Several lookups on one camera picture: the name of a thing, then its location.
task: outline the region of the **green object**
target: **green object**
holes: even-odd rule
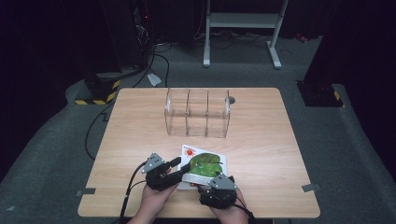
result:
[[[215,177],[222,173],[220,156],[212,153],[202,153],[190,160],[191,170],[188,174]]]

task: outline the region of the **dark background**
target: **dark background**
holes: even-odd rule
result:
[[[65,44],[63,33],[64,6],[72,7],[72,3],[77,1],[16,0],[6,1],[0,8],[2,179],[35,132],[67,104],[65,90],[83,79],[76,55]],[[91,3],[83,11],[95,16],[92,20],[95,29],[92,29],[97,31],[98,26],[106,27],[106,23],[100,2]],[[151,14],[150,18],[154,31],[157,28],[157,35],[190,43],[191,35],[200,24],[202,3],[159,0],[152,9],[157,14]],[[278,7],[278,1],[219,0],[213,1],[212,9],[272,12],[278,11]],[[324,35],[311,65],[314,69],[308,74],[315,81],[346,86],[363,130],[395,178],[396,122],[392,108],[396,83],[393,47],[396,22],[392,8],[390,0],[292,0],[280,36],[294,38],[302,34],[317,38]],[[162,25],[163,18],[170,20],[166,22],[169,27]],[[181,27],[175,26],[176,21],[182,21]],[[84,31],[89,34],[90,26]],[[96,37],[108,44],[108,33],[109,30],[102,29],[102,34]],[[92,46],[87,45],[82,35],[71,34],[77,37],[83,58],[89,57]],[[111,60],[109,64],[105,64],[106,68],[112,67]]]

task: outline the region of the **human arm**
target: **human arm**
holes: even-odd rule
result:
[[[245,207],[246,203],[240,189],[236,190],[236,197],[235,204]],[[221,224],[248,224],[248,215],[238,207],[230,206],[226,209],[209,208],[218,217]]]
[[[143,188],[142,200],[136,215],[128,224],[151,224],[165,207],[169,196],[175,191],[177,185],[162,191],[151,189],[148,185]]]

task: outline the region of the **table top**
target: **table top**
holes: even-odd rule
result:
[[[152,152],[170,161],[180,156],[182,145],[189,145],[226,156],[228,175],[233,175],[255,217],[318,217],[315,193],[302,189],[311,182],[279,90],[216,90],[229,90],[235,98],[226,138],[170,136],[164,118],[168,89],[120,90],[86,186],[95,192],[82,196],[78,213],[119,216],[136,167]],[[134,183],[144,179],[139,172]],[[126,217],[137,211],[143,187],[132,189]],[[214,215],[200,204],[196,190],[177,189],[159,217]]]

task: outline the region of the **clear acrylic organizer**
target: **clear acrylic organizer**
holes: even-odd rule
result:
[[[225,138],[229,92],[168,89],[164,114],[169,135]]]

